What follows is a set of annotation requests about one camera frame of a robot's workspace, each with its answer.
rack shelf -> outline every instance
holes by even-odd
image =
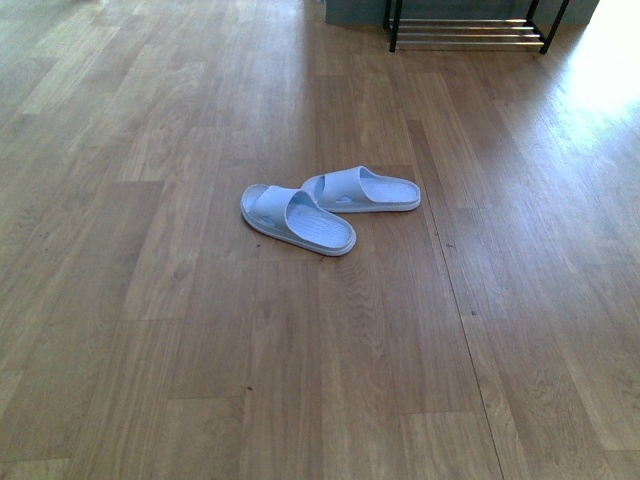
[[[402,18],[402,0],[387,0],[384,28],[389,51],[396,48],[530,49],[547,53],[570,0],[563,0],[548,34],[533,20],[539,0],[532,0],[525,18],[508,20],[433,20]]]

pair of slippers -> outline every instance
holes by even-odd
[[[260,233],[333,257],[356,243],[353,227],[333,213],[403,212],[418,205],[415,183],[366,167],[318,175],[299,189],[252,185],[240,202],[242,216]]]

gray wall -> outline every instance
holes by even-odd
[[[599,0],[573,0],[563,23],[586,25]],[[325,0],[325,19],[334,24],[382,24],[385,0]],[[562,0],[540,0],[534,20],[550,24]],[[523,18],[530,0],[404,0],[405,18]]]

laminate floor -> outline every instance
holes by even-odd
[[[315,0],[0,0],[0,478],[640,478],[622,2],[543,56],[389,54]],[[344,257],[240,216],[360,164],[423,202],[345,216]]]

